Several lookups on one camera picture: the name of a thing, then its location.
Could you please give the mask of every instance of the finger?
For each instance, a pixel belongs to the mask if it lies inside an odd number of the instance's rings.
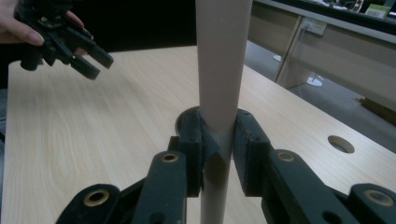
[[[0,26],[15,35],[20,40],[32,45],[41,46],[44,38],[30,26],[15,20],[8,15],[0,15]]]
[[[85,55],[85,54],[87,54],[87,50],[81,49],[81,48],[77,48],[74,53],[76,55]]]
[[[73,12],[67,11],[66,12],[66,17],[68,17],[70,20],[72,20],[75,23],[77,23],[79,26],[84,27],[84,22],[82,22],[82,20],[80,20],[79,17],[76,16],[76,14],[74,14]]]

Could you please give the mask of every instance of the cable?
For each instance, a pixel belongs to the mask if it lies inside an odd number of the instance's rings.
[[[296,60],[296,76],[297,76],[297,89],[298,92],[300,94],[300,98],[303,98],[303,94],[301,93],[301,88],[300,88],[300,71],[299,71],[299,64],[298,64],[298,59],[300,59],[300,54],[301,54],[301,45],[304,43],[304,34],[305,34],[305,30],[309,28],[309,24],[306,23],[304,25],[304,27],[302,27],[303,31],[300,32],[299,37],[297,38],[297,42],[300,41],[300,44],[298,45],[298,49],[297,49],[297,60]]]

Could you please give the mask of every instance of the black clamp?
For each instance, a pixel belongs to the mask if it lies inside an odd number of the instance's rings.
[[[50,66],[58,59],[79,71],[84,77],[96,79],[99,70],[80,55],[77,48],[85,49],[97,62],[106,68],[113,58],[93,41],[92,35],[65,16],[72,7],[72,0],[25,0],[18,12],[18,19],[44,37],[44,45],[27,45],[21,57],[21,67],[36,70],[43,58]]]
[[[205,161],[216,148],[199,108],[177,119],[178,136],[157,154],[145,179],[119,191],[94,185],[81,191],[58,219],[61,223],[186,223],[186,198],[204,187]],[[238,110],[233,160],[246,196],[261,197],[268,223],[396,223],[396,194],[358,184],[349,195],[324,185],[296,153],[274,150],[257,120]]]

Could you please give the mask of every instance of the brass insert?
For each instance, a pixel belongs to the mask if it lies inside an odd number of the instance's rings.
[[[388,194],[385,194],[376,189],[365,190],[364,196],[366,196],[373,203],[377,203],[382,206],[391,207],[394,205],[394,201],[388,196]]]
[[[174,162],[178,160],[178,155],[176,154],[166,154],[163,156],[163,161],[165,162]]]
[[[277,158],[282,160],[282,161],[294,161],[293,155],[287,153],[287,152],[279,152],[277,153]]]
[[[88,207],[95,207],[107,201],[110,197],[110,194],[105,189],[97,189],[89,194],[87,194],[84,198],[84,204]]]

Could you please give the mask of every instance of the wooden table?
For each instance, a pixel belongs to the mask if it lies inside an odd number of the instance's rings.
[[[198,105],[196,47],[112,54],[91,81],[61,63],[10,66],[2,223],[54,223],[82,189],[125,189],[166,150],[177,116]],[[299,153],[325,184],[348,193],[371,182],[396,191],[396,155],[245,67],[240,108],[275,148]],[[328,142],[349,141],[346,154]],[[199,199],[188,199],[199,223]],[[245,198],[232,166],[225,223],[263,223],[261,199]]]

